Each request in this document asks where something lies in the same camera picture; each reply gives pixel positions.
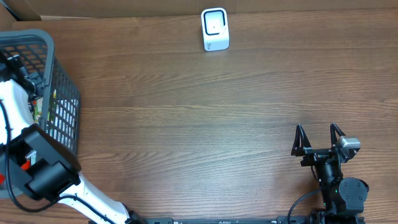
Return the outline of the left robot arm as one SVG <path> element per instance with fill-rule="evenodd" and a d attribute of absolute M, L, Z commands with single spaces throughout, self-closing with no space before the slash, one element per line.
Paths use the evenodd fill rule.
<path fill-rule="evenodd" d="M 1 55 L 1 175 L 14 205 L 36 213 L 61 203 L 93 223 L 144 223 L 85 178 L 65 134 L 53 137 L 34 121 L 29 105 L 44 95 L 19 55 Z"/>

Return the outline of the green yellow snack bar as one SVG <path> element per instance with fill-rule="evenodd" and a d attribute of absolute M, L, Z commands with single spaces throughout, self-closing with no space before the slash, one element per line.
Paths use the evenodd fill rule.
<path fill-rule="evenodd" d="M 56 90 L 53 91 L 52 96 L 54 98 L 56 98 Z M 34 106 L 34 112 L 33 114 L 33 118 L 35 123 L 39 124 L 40 123 L 40 118 L 42 115 L 42 105 L 43 105 L 43 98 L 39 98 L 35 101 L 33 101 L 32 105 Z M 55 121 L 55 117 L 54 115 L 48 115 L 47 116 L 47 121 L 51 121 L 51 123 L 53 123 Z"/>

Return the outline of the white Pantene tube gold cap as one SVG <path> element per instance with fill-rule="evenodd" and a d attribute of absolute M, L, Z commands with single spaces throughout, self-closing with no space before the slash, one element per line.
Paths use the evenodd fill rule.
<path fill-rule="evenodd" d="M 55 100 L 51 102 L 45 132 L 76 154 L 78 100 Z"/>

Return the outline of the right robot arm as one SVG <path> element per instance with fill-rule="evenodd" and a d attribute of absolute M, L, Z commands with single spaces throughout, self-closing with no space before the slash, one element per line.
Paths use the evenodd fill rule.
<path fill-rule="evenodd" d="M 302 125 L 297 125 L 291 155 L 301 157 L 302 167 L 310 167 L 319 189 L 301 196 L 290 207 L 287 223 L 292 223 L 294 208 L 304 199 L 322 194 L 323 208 L 314 209 L 300 223 L 364 223 L 360 216 L 368 197 L 369 185 L 354 177 L 344 177 L 342 164 L 351 160 L 361 148 L 358 138 L 347 136 L 336 123 L 330 124 L 331 146 L 313 149 Z"/>

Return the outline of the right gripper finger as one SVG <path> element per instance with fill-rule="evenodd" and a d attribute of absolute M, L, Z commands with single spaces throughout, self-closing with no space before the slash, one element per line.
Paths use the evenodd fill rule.
<path fill-rule="evenodd" d="M 312 150 L 310 141 L 305 134 L 305 131 L 301 124 L 296 126 L 295 139 L 291 150 L 292 156 L 304 156 L 307 151 Z"/>
<path fill-rule="evenodd" d="M 338 137 L 345 136 L 345 133 L 338 127 L 336 123 L 330 124 L 331 146 L 335 147 Z"/>

